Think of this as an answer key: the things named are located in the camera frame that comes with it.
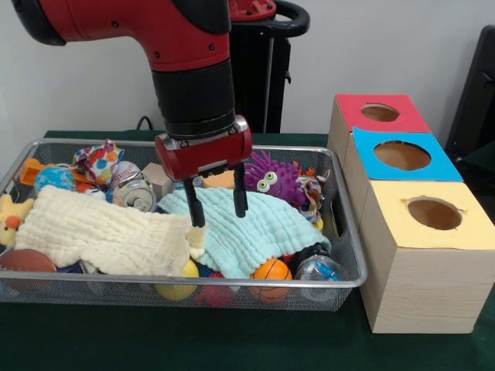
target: green tabletop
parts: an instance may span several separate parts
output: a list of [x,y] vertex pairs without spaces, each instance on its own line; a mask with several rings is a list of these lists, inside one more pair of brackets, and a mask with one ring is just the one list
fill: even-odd
[[[47,136],[152,140],[154,133]],[[325,135],[254,139],[326,145]],[[373,335],[354,290],[337,313],[2,304],[0,339],[5,370],[494,370],[495,294],[470,335]]]

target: yellow square top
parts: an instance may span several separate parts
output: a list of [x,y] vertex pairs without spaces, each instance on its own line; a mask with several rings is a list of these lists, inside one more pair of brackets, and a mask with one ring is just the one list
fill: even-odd
[[371,181],[399,247],[495,250],[495,226],[461,182]]

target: yellow ball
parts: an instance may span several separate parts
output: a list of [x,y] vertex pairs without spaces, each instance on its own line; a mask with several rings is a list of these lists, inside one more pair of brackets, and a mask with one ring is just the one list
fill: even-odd
[[[183,277],[199,277],[200,272],[192,260],[189,259],[183,269]],[[157,292],[165,299],[181,301],[187,299],[196,290],[193,284],[155,284]]]

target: wire basket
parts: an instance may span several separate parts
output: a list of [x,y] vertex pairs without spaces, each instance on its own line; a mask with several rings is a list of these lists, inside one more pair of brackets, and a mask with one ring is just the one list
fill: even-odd
[[[70,163],[75,151],[96,144],[99,142],[72,139],[35,141],[26,146],[16,159],[0,182],[0,190],[12,194],[17,202],[23,202],[34,196],[32,187],[19,182],[22,163],[27,158],[36,158],[44,164]],[[118,146],[125,150],[124,160],[134,162],[139,168],[144,168],[150,162],[159,163],[152,142],[120,141]],[[0,302],[338,310],[351,290],[361,286],[367,276],[338,159],[325,148],[254,147],[255,151],[260,149],[268,151],[274,160],[280,162],[290,163],[296,160],[303,168],[313,166],[318,175],[329,170],[329,180],[323,186],[323,232],[332,244],[332,258],[346,271],[345,281],[267,281],[0,271]],[[195,290],[187,299],[174,301],[165,299],[158,293],[163,287],[173,289],[177,293],[175,297],[180,297],[181,291]],[[285,299],[281,302],[261,302],[259,294],[262,291],[271,291],[275,298],[280,295]]]

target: orange ball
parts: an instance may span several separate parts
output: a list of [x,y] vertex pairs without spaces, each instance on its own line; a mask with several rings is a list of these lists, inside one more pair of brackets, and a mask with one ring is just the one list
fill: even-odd
[[[252,275],[255,280],[287,280],[292,279],[292,274],[287,265],[279,259],[270,259],[262,264]],[[265,304],[278,304],[287,297],[290,288],[265,288],[252,287],[249,291],[253,297]]]

